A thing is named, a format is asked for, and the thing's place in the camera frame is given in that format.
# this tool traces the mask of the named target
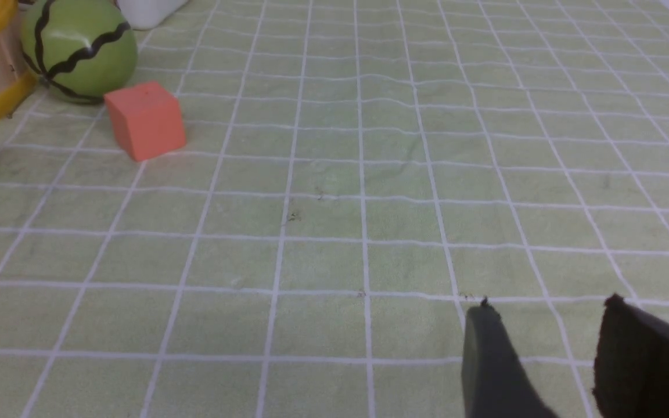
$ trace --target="green ball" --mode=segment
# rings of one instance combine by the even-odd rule
[[[138,46],[109,0],[38,0],[21,25],[27,67],[56,96],[100,103],[131,79]]]

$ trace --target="black stripe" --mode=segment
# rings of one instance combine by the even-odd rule
[[[40,70],[38,69],[38,66],[36,66],[35,63],[33,62],[33,59],[30,58],[29,55],[27,55],[27,52],[23,51],[22,56],[24,56],[24,63],[27,64],[27,66],[29,66],[30,69],[32,69],[35,74],[40,75]]]
[[[38,21],[35,22],[35,59],[38,62],[38,69],[40,72],[38,74],[45,74],[45,58],[43,56],[44,47],[43,47],[43,29],[45,29],[48,21],[51,20],[51,6],[56,0],[46,0],[43,5],[43,11],[38,18]]]
[[[86,103],[89,104],[98,104],[103,102],[103,98],[97,98],[95,96],[88,96],[88,95],[80,95],[74,90],[71,90],[71,88],[66,87],[65,85],[55,82],[53,80],[48,80],[48,84],[53,85],[53,87],[55,88],[58,88],[59,92],[63,93],[63,95],[68,98],[84,100]]]
[[[130,31],[130,29],[130,24],[128,24],[127,21],[124,21],[123,23],[119,24],[114,31],[99,35],[93,41],[92,45],[75,51],[71,56],[69,56],[68,59],[66,59],[66,61],[61,61],[58,64],[54,64],[54,66],[48,70],[48,73],[45,74],[45,78],[52,80],[58,74],[70,73],[74,71],[79,61],[95,58],[95,56],[100,52],[101,47],[112,42],[117,42],[120,40],[120,38],[123,37],[123,34],[125,34],[127,31]]]

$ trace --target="green cloth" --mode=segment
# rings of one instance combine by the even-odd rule
[[[669,322],[661,3],[191,0],[137,36],[183,150],[43,91],[0,122],[0,418],[460,416],[482,296],[594,416],[605,297]]]

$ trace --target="orange cube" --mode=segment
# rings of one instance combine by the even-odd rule
[[[105,95],[115,140],[134,161],[156,158],[186,143],[180,102],[158,82]]]

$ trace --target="white grid line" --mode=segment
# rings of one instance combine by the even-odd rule
[[[569,19],[573,22],[574,26],[580,31],[579,26],[577,26],[577,23],[574,22],[573,19],[571,19],[571,17],[569,16],[569,14],[568,14],[567,11],[565,10],[565,8],[561,6],[561,3],[559,3],[559,0],[556,0],[556,2],[558,3],[558,5],[560,5],[561,10],[563,11],[563,13],[565,13],[566,16],[569,17]],[[613,21],[613,19],[610,18],[610,16],[605,12],[605,10],[603,10],[602,8],[600,8],[600,5],[598,5],[598,8],[600,9],[600,11],[602,11],[603,14],[605,14],[605,15],[608,17],[608,19],[611,20],[611,22],[613,22],[614,24],[616,24],[616,22]],[[596,51],[596,52],[597,52],[597,49],[595,49],[595,47],[592,45],[592,43],[591,43],[589,40],[587,40],[587,39],[586,39],[586,41],[587,41],[587,43],[590,45],[590,47],[592,47],[593,51]],[[654,63],[652,63],[651,59],[649,59],[649,58],[647,57],[647,60],[654,66]],[[569,79],[569,82],[573,83],[573,85],[574,85],[574,80],[571,79],[571,77],[569,76],[569,74],[566,72],[566,69],[564,69],[564,71],[565,71],[565,73],[567,74],[567,77],[568,77],[568,79]],[[623,83],[623,80],[621,80],[621,77],[619,77],[618,74],[616,74],[616,72],[615,72],[613,69],[611,69],[611,72],[612,72],[613,75],[618,79],[618,81],[619,81],[622,85],[625,86],[625,84]],[[665,75],[664,73],[662,73],[662,75],[663,75],[663,77],[665,77],[665,78],[667,79],[667,81],[669,82],[669,78],[667,78],[667,75]],[[669,137],[668,137],[667,133],[664,132],[664,130],[659,126],[659,124],[658,124],[658,122],[656,121],[656,119],[655,119],[654,117],[652,117],[652,116],[649,114],[649,112],[647,111],[647,109],[645,108],[645,106],[642,105],[642,102],[639,101],[639,98],[637,98],[637,97],[634,96],[634,95],[633,95],[632,97],[634,97],[634,99],[636,100],[637,104],[639,104],[639,107],[642,109],[642,111],[645,112],[645,114],[647,114],[647,116],[648,116],[649,119],[650,119],[650,122],[652,122],[653,126],[659,131],[659,133],[662,135],[662,138],[665,138],[666,141],[669,143]],[[585,98],[584,96],[583,96],[583,101],[585,102],[586,106],[588,106],[588,107],[590,108],[590,110],[592,111],[592,106],[589,105],[589,103],[587,102],[587,98]],[[616,155],[617,155],[618,158],[621,160],[621,163],[624,164],[624,166],[626,167],[627,170],[631,170],[631,166],[630,166],[629,162],[626,160],[626,158],[624,158],[624,155],[621,153],[621,150],[619,150],[618,145],[616,145],[616,141],[611,140],[610,136],[608,135],[608,133],[606,132],[605,128],[603,127],[603,124],[601,124],[600,121],[598,120],[598,117],[595,116],[595,115],[593,114],[593,118],[595,119],[595,122],[597,123],[598,127],[600,128],[600,130],[601,130],[601,131],[603,132],[603,134],[606,136],[606,140],[608,141],[608,143],[610,143],[610,145],[613,147],[613,150],[616,151]],[[655,210],[655,214],[656,214],[657,217],[659,218],[659,220],[660,220],[660,222],[662,223],[662,225],[664,225],[664,227],[666,227],[666,228],[667,228],[667,231],[669,232],[669,222],[667,222],[667,219],[663,216],[662,211],[660,211],[660,210],[659,210],[659,207],[655,204],[655,201],[652,199],[652,196],[650,195],[650,193],[647,191],[647,189],[646,189],[645,187],[643,187],[643,184],[642,184],[642,182],[641,182],[640,179],[639,179],[639,175],[634,174],[634,173],[632,172],[632,177],[634,178],[634,182],[636,183],[636,185],[637,185],[637,187],[639,188],[639,190],[642,191],[642,194],[645,196],[645,198],[647,199],[647,201],[650,203],[650,205],[651,205],[653,208],[656,209],[656,210]]]
[[[353,36],[355,37],[355,82],[358,91],[358,177],[361,183],[361,236],[363,237],[363,292],[366,325],[366,384],[368,389],[368,416],[376,418],[375,382],[373,376],[373,336],[371,315],[370,260],[368,257],[368,208],[366,207],[365,149],[363,143],[363,92],[361,86],[361,42],[358,35],[358,0],[353,0]]]
[[[176,292],[179,285],[154,284],[154,283],[120,283],[120,282],[90,282],[83,285],[81,282],[58,282],[50,280],[26,280],[24,278],[8,278],[0,280],[0,288],[43,288],[43,289],[120,289],[120,290],[149,290],[149,291],[172,291]],[[191,293],[217,293],[217,294],[262,294],[272,296],[272,289],[261,288],[228,288],[213,286],[184,286],[185,292]],[[364,297],[361,290],[334,290],[334,289],[289,289],[279,290],[279,296],[340,296],[340,297]],[[380,298],[416,298],[425,301],[453,302],[456,297],[453,294],[428,294],[418,291],[371,291],[370,296]],[[546,304],[547,300],[554,304],[578,304],[578,302],[603,302],[610,294],[587,294],[586,296],[495,296],[492,304]],[[473,294],[460,294],[461,301],[467,304],[478,304],[483,296]],[[667,307],[669,300],[661,299],[639,299],[642,306]]]
[[[532,33],[539,34],[539,35],[553,35],[553,37],[559,37],[560,35],[555,35],[555,34],[548,34],[545,32],[541,31],[534,31]],[[263,39],[269,38],[269,39],[301,39],[300,37],[288,37],[287,35],[265,35],[262,37]],[[312,39],[326,39],[326,40],[352,40],[353,38],[351,37],[325,37],[324,35],[321,35],[320,37],[313,37]],[[629,38],[629,37],[621,37],[617,39],[628,39],[630,40],[632,46],[634,46],[637,49],[640,49],[639,46],[634,42],[634,39]],[[389,44],[389,43],[394,43],[394,42],[399,42],[398,39],[371,39],[371,38],[364,38],[361,37],[359,38],[361,42],[372,42],[375,44]],[[657,39],[640,39],[642,42],[653,42]],[[548,51],[549,49],[554,49],[559,52],[567,52],[567,53],[587,53],[588,55],[592,53],[592,51],[588,51],[586,49],[565,49],[565,48],[553,48],[552,46],[549,45],[549,47],[544,48],[544,47],[533,47],[533,46],[509,46],[509,45],[503,45],[502,42],[499,40],[497,41],[497,44],[490,44],[490,43],[485,43],[485,42],[479,42],[479,41],[474,41],[472,42],[473,46],[486,46],[489,48],[505,48],[507,50],[515,50],[515,51]],[[431,46],[448,46],[451,43],[448,41],[412,41],[409,42],[409,45],[416,45],[416,46],[422,46],[422,45],[431,45]],[[158,45],[149,45],[147,46],[148,49],[154,49],[157,51],[193,51],[193,47],[166,47],[166,46],[158,46]],[[200,45],[198,48],[202,50],[212,50],[212,51],[229,51],[229,52],[238,52],[244,53],[244,50],[237,49],[237,48],[228,48],[228,47],[220,47],[220,46],[214,46],[214,45]],[[619,56],[627,56],[631,58],[646,58],[647,56],[650,58],[662,58],[662,59],[669,59],[669,55],[644,55],[643,53],[617,53],[617,52],[602,52],[599,51],[599,54],[601,56],[611,56],[611,57],[619,57]],[[301,55],[298,55],[298,53],[279,53],[279,52],[257,52],[255,55],[261,55],[261,56],[281,56],[281,57],[289,57],[289,58],[301,58]],[[318,58],[318,59],[355,59],[355,55],[338,55],[338,56],[329,56],[329,55],[309,55],[312,58]],[[363,55],[362,58],[368,58],[368,59],[380,59],[382,61],[404,61],[406,58],[403,56],[397,56],[397,57],[388,57],[388,56],[378,56],[378,55]],[[452,63],[452,61],[424,61],[424,60],[419,60],[419,59],[412,59],[413,63],[420,63],[420,64],[441,64],[441,63]],[[471,64],[504,64],[501,62],[492,62],[492,61],[483,61],[483,62],[475,62]],[[515,64],[516,66],[523,68],[531,68],[531,69],[555,69],[557,67],[549,67],[549,66],[533,66],[533,64]],[[602,69],[585,69],[585,68],[578,68],[579,70],[587,70],[590,72],[601,72],[605,71]],[[650,75],[656,75],[658,73],[652,73],[648,71],[619,71],[621,74],[650,74]]]
[[[297,19],[284,19],[286,21],[299,21]],[[321,23],[321,24],[332,24],[331,21],[326,21],[326,20],[314,20],[311,23]],[[353,26],[352,23],[344,23],[344,22],[337,22],[336,24],[339,24],[340,26]],[[397,21],[388,21],[384,23],[361,23],[359,26],[362,27],[388,27],[388,26],[398,26]],[[411,23],[411,24],[406,24],[408,27],[424,27],[424,28],[429,28],[429,29],[435,29],[435,27],[430,26],[429,24],[422,24],[422,23]],[[239,35],[240,37],[249,37],[251,38],[253,34],[249,34],[248,32],[243,32],[243,31],[237,31],[235,29],[228,29],[227,27],[216,27],[216,26],[211,26],[211,29],[214,31],[220,31],[220,32],[225,32],[227,34],[235,34]],[[467,31],[467,32],[478,32],[481,34],[490,34],[491,31],[487,29],[478,29],[475,27],[458,27],[458,26],[452,26],[452,30],[454,31]],[[176,28],[176,27],[157,27],[157,31],[167,31],[171,33],[176,33],[176,34],[187,34],[191,32],[196,32],[196,29],[181,29],[181,28]],[[544,34],[544,35],[553,35],[553,37],[558,37],[558,38],[569,38],[569,39],[577,39],[579,38],[579,35],[573,35],[573,34],[562,34],[559,32],[549,32],[549,31],[534,31],[534,30],[521,30],[521,29],[515,29],[515,30],[502,30],[502,31],[497,31],[497,34]],[[623,37],[609,37],[608,35],[587,35],[589,39],[600,39],[600,40],[622,40]],[[262,39],[301,39],[300,35],[271,35],[271,34],[265,34],[261,35]],[[641,41],[641,42],[650,42],[650,41],[664,41],[667,40],[666,37],[656,37],[656,38],[639,38],[639,37],[629,37],[631,40],[634,41]],[[352,37],[348,37],[348,35],[310,35],[309,39],[322,39],[322,40],[352,40]],[[361,40],[368,41],[368,42],[376,42],[376,43],[386,43],[386,42],[397,42],[399,39],[384,39],[384,38],[369,38],[369,37],[360,37]],[[444,43],[449,43],[448,41],[411,41],[409,44],[411,45],[430,45],[430,44],[444,44]],[[481,42],[476,42],[475,45],[488,45],[492,46],[494,44],[483,44]],[[178,49],[175,48],[168,48],[168,47],[159,47],[156,45],[149,45],[149,48],[160,48],[160,49],[167,49],[167,50],[172,50],[172,51],[177,51],[177,50],[184,50],[184,49],[191,49],[189,47],[180,47]],[[604,53],[605,55],[617,55],[616,53]],[[629,53],[622,53],[622,56],[639,56],[639,55],[629,55]]]
[[[255,411],[256,418],[263,418],[265,411],[265,397],[268,393],[268,379],[270,373],[270,358],[273,349],[273,335],[275,332],[275,318],[278,304],[278,294],[280,292],[280,276],[283,264],[283,252],[286,246],[286,225],[290,217],[290,188],[293,184],[293,172],[296,156],[296,145],[298,140],[298,127],[301,119],[301,107],[303,105],[301,98],[303,97],[303,74],[306,72],[306,53],[308,52],[308,34],[311,27],[311,13],[314,7],[314,0],[308,0],[308,19],[306,21],[306,35],[303,39],[303,58],[301,59],[301,78],[298,83],[298,100],[296,104],[296,115],[294,117],[293,138],[290,141],[289,167],[286,175],[286,193],[283,198],[283,209],[280,221],[280,230],[278,236],[278,248],[275,260],[275,275],[273,278],[273,291],[270,300],[270,312],[268,313],[268,327],[265,333],[265,348],[262,357],[262,370],[260,372],[260,384],[257,391],[257,410]],[[262,13],[265,13],[265,6],[262,6]],[[260,16],[260,25],[262,25],[262,16]]]
[[[436,2],[438,2],[438,7],[440,7],[441,10],[443,10],[443,5],[441,4],[441,0],[436,0]],[[481,4],[481,2],[479,2],[478,5],[480,6],[481,11],[483,13],[485,13],[483,5]],[[491,29],[494,29],[494,26],[493,26],[492,22],[490,21],[490,19],[488,19],[488,18],[486,18],[486,19],[487,19],[487,22],[489,24],[489,27]],[[448,29],[448,19],[446,18],[446,16],[443,16],[443,22],[446,25],[446,29]],[[461,58],[459,56],[459,51],[458,51],[458,48],[455,47],[455,46],[454,46],[454,51],[456,53],[456,62],[459,64],[459,66],[461,66]],[[472,92],[473,100],[475,100],[475,102],[476,102],[476,96],[473,93],[473,88],[470,88],[470,91]],[[480,119],[481,126],[483,126],[483,129],[486,131],[485,123],[484,123],[483,117],[481,116],[481,112],[479,111],[478,107],[476,108],[476,117],[478,117]],[[536,279],[538,280],[539,286],[541,286],[542,294],[544,294],[544,297],[546,297],[546,304],[549,307],[549,309],[551,310],[552,315],[554,315],[555,320],[557,321],[557,325],[559,327],[560,335],[561,335],[561,338],[562,338],[562,344],[564,346],[564,351],[566,352],[566,355],[567,355],[568,359],[571,362],[574,362],[574,354],[571,351],[571,344],[569,343],[569,334],[566,330],[566,327],[564,325],[564,321],[563,321],[561,315],[559,314],[556,307],[554,306],[554,302],[552,302],[549,299],[549,296],[550,296],[549,289],[546,288],[546,283],[544,282],[544,278],[541,275],[541,271],[539,270],[539,267],[536,264],[536,259],[533,255],[533,252],[528,247],[528,238],[526,237],[526,233],[523,230],[523,225],[521,225],[521,223],[520,223],[520,218],[518,217],[517,211],[515,210],[515,207],[512,206],[512,198],[510,198],[510,192],[508,190],[507,183],[505,183],[504,175],[502,175],[502,170],[500,170],[498,165],[497,165],[497,156],[494,153],[494,146],[493,146],[492,139],[490,138],[489,134],[487,135],[487,143],[488,143],[490,153],[492,155],[492,162],[494,163],[494,165],[496,167],[497,175],[499,176],[499,180],[502,183],[502,190],[505,193],[505,198],[507,198],[507,201],[510,205],[510,211],[512,212],[513,220],[515,220],[515,226],[518,230],[518,233],[520,234],[520,240],[523,243],[523,246],[526,247],[526,256],[528,256],[528,261],[531,264],[531,268],[533,269],[534,275],[536,276]],[[580,397],[581,397],[582,403],[584,405],[585,412],[586,412],[586,414],[589,418],[592,418],[592,408],[590,406],[589,400],[587,399],[587,394],[586,394],[586,391],[585,391],[585,387],[582,383],[582,379],[580,378],[579,370],[576,367],[571,367],[571,372],[573,372],[574,382],[576,383],[576,386],[578,387],[578,390],[580,392]]]
[[[203,35],[205,33],[205,30],[210,24],[211,19],[213,18],[216,8],[218,8],[218,5],[220,5],[221,0],[215,0],[215,4],[213,5],[213,8],[211,11],[208,13],[208,17],[206,18],[206,21],[203,25],[203,28],[201,29],[201,32],[199,36],[197,37],[197,43],[196,46],[200,45],[200,42],[203,39]],[[260,27],[262,26],[262,16],[260,16],[260,22],[257,24],[257,30],[260,30]],[[255,43],[257,42],[257,38],[252,40],[252,46],[250,47],[249,51],[249,57],[247,58],[247,66],[244,68],[245,70],[249,68],[249,63],[252,61],[252,51],[254,50]],[[193,54],[190,56],[190,59],[188,60],[188,66],[186,67],[186,70],[189,71],[191,68],[193,68],[193,63],[195,60],[197,54],[197,49],[193,51]],[[177,92],[180,92],[182,90],[182,86],[184,83],[184,76],[186,74],[183,74],[183,76],[180,79],[180,82],[178,83],[177,86]],[[170,343],[170,338],[172,336],[172,328],[175,325],[175,321],[177,320],[177,315],[180,309],[180,303],[182,301],[182,296],[183,296],[183,291],[185,287],[186,281],[188,281],[188,276],[189,276],[189,271],[190,267],[193,264],[193,259],[195,258],[195,254],[197,251],[197,242],[200,240],[200,235],[203,231],[203,225],[205,224],[205,219],[208,214],[208,209],[210,208],[210,202],[211,199],[213,198],[213,192],[215,191],[215,185],[216,182],[218,182],[218,173],[221,170],[221,165],[223,164],[223,159],[226,151],[226,147],[228,146],[229,143],[229,138],[231,137],[231,129],[233,127],[233,122],[234,119],[236,118],[236,112],[239,108],[239,102],[241,101],[242,97],[242,90],[244,88],[244,80],[245,80],[245,74],[242,74],[242,80],[239,85],[239,92],[237,93],[237,98],[236,101],[234,102],[234,107],[233,111],[231,113],[231,120],[229,122],[228,128],[226,128],[226,136],[224,138],[223,145],[221,145],[221,151],[220,154],[218,155],[218,160],[216,161],[215,168],[213,170],[213,177],[210,181],[210,186],[207,191],[207,195],[205,198],[205,202],[203,204],[203,209],[201,211],[201,216],[200,219],[197,220],[197,226],[196,226],[196,231],[193,235],[193,241],[190,244],[190,248],[188,251],[188,258],[185,261],[185,265],[182,270],[182,275],[180,277],[180,283],[177,288],[177,291],[175,292],[175,299],[172,302],[172,309],[170,311],[170,318],[167,320],[167,327],[165,328],[164,331],[164,336],[162,336],[161,343],[159,346],[159,354],[157,355],[156,362],[154,363],[154,370],[152,371],[151,379],[149,380],[149,384],[146,387],[146,394],[143,397],[143,407],[141,408],[141,415],[140,418],[147,418],[149,416],[149,408],[151,408],[151,401],[152,398],[154,397],[154,391],[156,390],[157,386],[157,381],[159,380],[159,373],[161,371],[161,366],[164,362],[164,357],[167,355],[167,347],[169,346]]]
[[[50,354],[47,350],[37,349],[0,349],[0,356],[18,357],[46,357]],[[144,352],[100,352],[100,351],[61,351],[59,359],[100,359],[100,360],[156,360],[156,354],[144,354]],[[201,354],[167,354],[162,360],[170,362],[204,362],[204,363],[260,363],[263,362],[262,355],[201,355]],[[315,357],[298,355],[272,355],[271,363],[336,363],[337,365],[364,365],[366,359],[358,357]],[[592,361],[575,360],[546,356],[520,357],[522,363],[551,363],[552,365],[571,365],[573,367],[592,367]],[[374,365],[383,366],[427,366],[427,365],[451,365],[463,362],[462,357],[446,357],[441,359],[373,359]]]
[[[144,45],[148,42],[149,38],[151,37],[151,34],[147,35],[146,38],[143,40],[141,45],[138,45],[138,51],[141,52],[143,50]],[[106,106],[103,106],[98,114],[95,116],[93,119],[93,122],[91,123],[90,127],[87,129],[87,131],[84,134],[84,137],[80,140],[79,145],[77,145],[77,149],[80,148],[80,146],[87,140],[89,137],[89,133],[95,129],[96,123],[99,121],[100,117],[102,114],[107,110]],[[58,180],[60,180],[60,177],[66,173],[66,168],[69,166],[69,163],[74,159],[76,156],[77,151],[72,154],[69,159],[64,162],[64,165],[61,168],[61,171],[59,172],[59,175],[56,176],[53,180],[53,184],[55,185],[58,183]],[[131,183],[131,187],[128,188],[127,193],[123,197],[123,201],[120,204],[120,208],[116,212],[111,225],[109,227],[109,230],[107,233],[104,235],[102,244],[100,245],[100,249],[98,250],[98,254],[95,257],[95,261],[92,263],[89,272],[87,273],[87,276],[84,278],[82,281],[82,286],[79,289],[79,293],[77,293],[76,298],[74,299],[74,302],[72,302],[71,309],[69,309],[69,314],[66,317],[66,320],[64,321],[63,326],[61,327],[61,331],[59,331],[58,339],[56,339],[56,343],[53,345],[53,348],[51,349],[51,354],[48,356],[48,361],[45,363],[45,367],[43,367],[42,372],[40,373],[40,376],[38,377],[37,382],[35,383],[35,387],[30,394],[30,397],[27,400],[27,404],[24,406],[24,409],[22,410],[21,413],[21,418],[29,418],[30,413],[32,413],[33,408],[35,407],[35,403],[38,400],[38,397],[40,396],[40,392],[42,391],[43,387],[45,386],[45,381],[48,378],[48,376],[51,373],[51,369],[53,368],[53,363],[56,362],[56,354],[61,350],[61,346],[63,346],[64,341],[66,340],[66,336],[69,335],[69,330],[71,329],[71,323],[74,321],[74,317],[77,314],[77,311],[79,309],[79,306],[82,303],[82,299],[84,297],[84,294],[87,291],[86,285],[91,282],[92,278],[95,277],[95,273],[98,270],[98,266],[100,265],[101,259],[103,255],[105,254],[105,251],[107,249],[108,244],[110,243],[110,240],[112,239],[112,236],[114,235],[114,231],[117,228],[117,225],[120,221],[120,218],[123,216],[123,212],[125,209],[128,207],[128,202],[131,199],[131,196],[134,192],[134,189],[136,185],[138,185],[138,182],[141,179],[141,174],[143,174],[143,170],[146,168],[146,162],[144,161],[141,163],[141,166],[139,167],[138,171],[135,174],[135,177],[133,178],[133,181]]]
[[[404,27],[404,17],[402,16],[401,2],[396,0],[396,8],[399,15],[399,21],[401,22],[401,34],[404,41],[404,54],[407,57],[407,70],[409,71],[409,82],[412,85],[412,100],[414,100],[416,105],[419,105],[419,98],[417,93],[417,85],[415,84],[414,72],[412,71],[412,61],[409,58],[409,45],[407,43],[407,29]],[[425,160],[427,161],[427,174],[430,177],[430,188],[433,194],[433,206],[435,207],[435,215],[438,219],[438,230],[440,232],[441,244],[443,244],[443,253],[445,256],[446,267],[448,268],[448,276],[451,278],[451,291],[454,295],[454,305],[456,306],[456,314],[458,315],[459,323],[461,325],[462,331],[466,329],[466,315],[461,307],[461,301],[459,300],[459,286],[456,278],[456,272],[454,271],[454,260],[451,256],[451,249],[448,246],[448,238],[445,232],[445,226],[443,222],[443,209],[440,207],[438,202],[438,189],[436,186],[435,175],[433,174],[433,166],[430,164],[430,146],[427,143],[427,137],[425,136],[424,124],[422,124],[422,114],[419,111],[419,106],[416,106],[416,115],[417,115],[417,125],[420,129],[420,137],[422,137],[422,147],[425,152]]]
[[[18,232],[18,228],[0,228],[0,233]],[[74,236],[104,236],[106,232],[92,231],[92,230],[58,230],[58,229],[35,229],[30,228],[27,233],[37,233],[38,235],[74,235]],[[194,238],[193,233],[167,233],[157,232],[151,230],[122,230],[113,233],[113,236],[158,236],[164,238]],[[262,242],[277,242],[277,236],[259,236],[259,235],[224,235],[223,233],[203,233],[199,235],[205,240],[247,240],[247,241],[262,241]],[[297,243],[343,243],[343,244],[361,244],[363,240],[360,238],[334,238],[334,237],[315,237],[315,236],[286,236],[285,241]],[[368,240],[367,244],[374,246],[423,246],[423,247],[439,247],[442,248],[442,243],[417,241],[417,240]],[[523,244],[516,243],[501,243],[501,244],[483,244],[483,243],[448,243],[448,248],[472,248],[472,249],[499,249],[499,248],[520,248],[525,249]],[[547,251],[560,253],[578,253],[578,254],[605,254],[602,248],[576,248],[576,247],[551,247],[551,246],[527,246],[532,251]],[[612,254],[621,255],[642,255],[642,256],[662,256],[669,257],[669,251],[658,250],[633,250],[620,249],[613,250]]]
[[[517,4],[521,8],[523,13],[525,13],[526,16],[528,16],[528,11],[526,11],[526,9],[523,7],[522,3],[520,3],[520,0],[517,0]],[[538,29],[538,27],[536,26],[536,24],[533,21],[531,21],[531,24],[533,24],[533,26],[536,29]],[[543,34],[541,34],[541,39],[543,39],[544,42],[546,43],[546,45],[549,46],[549,50],[552,51],[551,54],[554,57],[554,60],[557,62],[557,64],[559,64],[560,67],[563,67],[562,64],[561,64],[561,61],[558,59],[557,55],[552,50],[551,45],[549,44],[549,40],[547,40],[547,38]],[[522,84],[523,80],[521,80],[520,74],[517,73],[515,68],[513,68],[513,73],[515,74],[515,77],[517,77],[518,82],[520,82]],[[613,267],[613,270],[616,273],[616,277],[618,278],[618,280],[621,282],[621,284],[624,286],[624,288],[628,292],[630,299],[632,299],[637,304],[639,304],[639,294],[636,293],[636,291],[634,290],[634,287],[631,286],[631,283],[629,283],[629,281],[626,280],[626,278],[624,277],[623,273],[621,273],[621,268],[619,267],[618,262],[616,262],[616,259],[613,257],[613,254],[611,254],[610,249],[608,248],[608,245],[606,244],[605,238],[603,237],[603,233],[600,232],[600,227],[598,227],[598,224],[595,222],[595,218],[592,216],[592,214],[589,210],[589,207],[587,207],[587,204],[586,204],[586,201],[584,199],[583,194],[580,192],[579,188],[576,185],[576,182],[574,181],[573,177],[571,176],[571,173],[568,171],[563,159],[561,158],[561,156],[559,154],[559,151],[557,150],[557,148],[554,144],[554,141],[551,140],[551,136],[549,135],[549,133],[546,129],[546,126],[544,124],[544,120],[541,118],[541,116],[539,115],[539,112],[534,107],[533,100],[532,100],[531,95],[528,91],[526,91],[526,95],[528,96],[528,101],[531,103],[531,107],[534,108],[534,113],[536,114],[536,119],[539,123],[539,126],[541,127],[541,130],[544,132],[544,136],[546,136],[547,140],[549,141],[549,145],[552,148],[552,153],[554,153],[555,158],[557,159],[560,166],[562,167],[562,170],[564,171],[564,175],[566,177],[566,180],[568,181],[571,188],[573,188],[574,194],[576,194],[578,201],[584,207],[583,210],[585,212],[585,217],[587,218],[587,221],[590,223],[590,225],[592,225],[592,229],[595,231],[595,236],[598,238],[598,241],[600,242],[600,246],[602,246],[603,251],[605,251],[606,258],[611,263],[611,267]]]

